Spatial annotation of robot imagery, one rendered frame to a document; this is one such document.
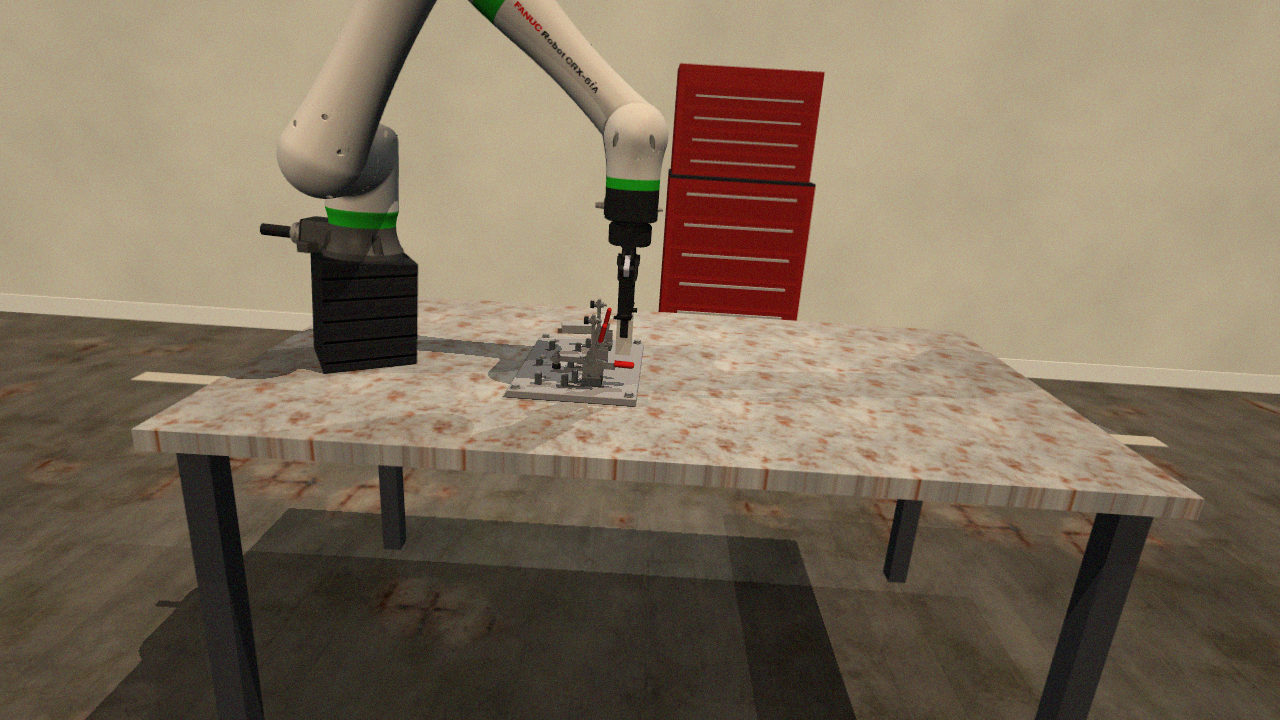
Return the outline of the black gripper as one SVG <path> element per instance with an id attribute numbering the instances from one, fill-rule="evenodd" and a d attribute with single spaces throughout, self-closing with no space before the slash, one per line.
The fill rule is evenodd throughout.
<path id="1" fill-rule="evenodd" d="M 614 246 L 622 247 L 622 252 L 618 252 L 617 256 L 620 290 L 618 313 L 614 316 L 617 319 L 614 355 L 630 356 L 634 334 L 634 313 L 637 313 L 637 307 L 634 307 L 635 282 L 637 281 L 637 266 L 640 264 L 640 255 L 636 254 L 636 247 L 643 249 L 652 243 L 652 225 L 617 225 L 611 222 L 608 241 Z"/>

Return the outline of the toggle clamp with red handle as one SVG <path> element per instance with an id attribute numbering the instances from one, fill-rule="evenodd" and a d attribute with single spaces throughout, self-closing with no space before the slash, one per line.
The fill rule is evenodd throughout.
<path id="1" fill-rule="evenodd" d="M 596 324 L 599 322 L 602 322 L 602 319 L 596 318 L 596 314 L 593 314 L 591 318 L 584 316 L 584 324 L 591 323 L 591 345 L 590 345 L 589 351 L 593 352 L 593 356 L 596 360 L 604 360 L 603 363 L 608 363 L 608 347 L 604 347 L 605 346 L 604 336 L 605 336 L 605 329 L 607 329 L 605 324 L 602 325 L 602 332 L 600 332 L 599 340 L 598 340 L 598 342 L 602 343 L 602 345 L 600 345 L 600 347 L 596 347 L 596 345 L 595 345 L 595 327 L 596 327 Z"/>

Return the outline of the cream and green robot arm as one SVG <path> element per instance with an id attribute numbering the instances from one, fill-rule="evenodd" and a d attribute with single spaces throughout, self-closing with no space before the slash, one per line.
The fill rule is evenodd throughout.
<path id="1" fill-rule="evenodd" d="M 404 258 L 396 231 L 398 137 L 379 123 L 435 3 L 353 1 L 323 69 L 276 143 L 285 181 L 325 199 L 326 217 L 292 225 L 262 223 L 261 234 L 291 238 L 297 252 L 343 261 Z M 655 223 L 663 211 L 660 168 L 669 137 L 660 111 L 609 67 L 556 0 L 468 3 L 536 61 L 602 133 L 605 199 L 595 208 L 617 225 Z"/>

